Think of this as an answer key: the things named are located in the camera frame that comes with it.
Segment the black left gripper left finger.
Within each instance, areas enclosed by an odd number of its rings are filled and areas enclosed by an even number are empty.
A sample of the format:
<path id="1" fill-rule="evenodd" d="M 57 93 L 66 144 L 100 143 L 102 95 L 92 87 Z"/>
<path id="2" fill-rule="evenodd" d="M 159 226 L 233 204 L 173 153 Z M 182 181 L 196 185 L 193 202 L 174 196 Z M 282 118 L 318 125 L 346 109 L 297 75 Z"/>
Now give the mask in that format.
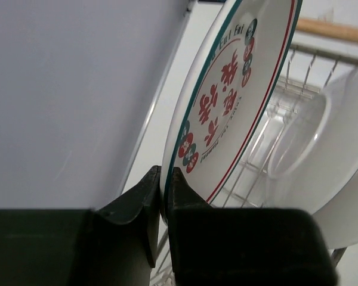
<path id="1" fill-rule="evenodd" d="M 99 210 L 0 209 L 0 285 L 148 285 L 160 174 Z"/>

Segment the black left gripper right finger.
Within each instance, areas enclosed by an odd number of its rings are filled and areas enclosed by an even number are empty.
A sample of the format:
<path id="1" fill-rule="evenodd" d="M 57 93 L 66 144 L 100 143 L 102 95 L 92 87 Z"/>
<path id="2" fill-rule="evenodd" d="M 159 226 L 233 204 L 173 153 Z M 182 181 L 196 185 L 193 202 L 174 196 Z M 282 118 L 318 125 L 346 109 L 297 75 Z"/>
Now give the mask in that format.
<path id="1" fill-rule="evenodd" d="M 177 285 L 336 285 L 313 218 L 299 209 L 216 208 L 175 168 L 166 197 Z"/>

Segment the white plate red lettering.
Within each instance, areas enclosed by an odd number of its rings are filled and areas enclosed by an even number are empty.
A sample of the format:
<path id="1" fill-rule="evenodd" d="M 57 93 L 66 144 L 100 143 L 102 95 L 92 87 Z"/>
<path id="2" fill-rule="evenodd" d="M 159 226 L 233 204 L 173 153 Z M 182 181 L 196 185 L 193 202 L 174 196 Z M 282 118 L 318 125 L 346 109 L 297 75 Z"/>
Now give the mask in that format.
<path id="1" fill-rule="evenodd" d="M 282 71 L 301 1 L 226 1 L 190 66 L 162 160 L 161 214 L 174 169 L 207 203 L 247 149 Z"/>

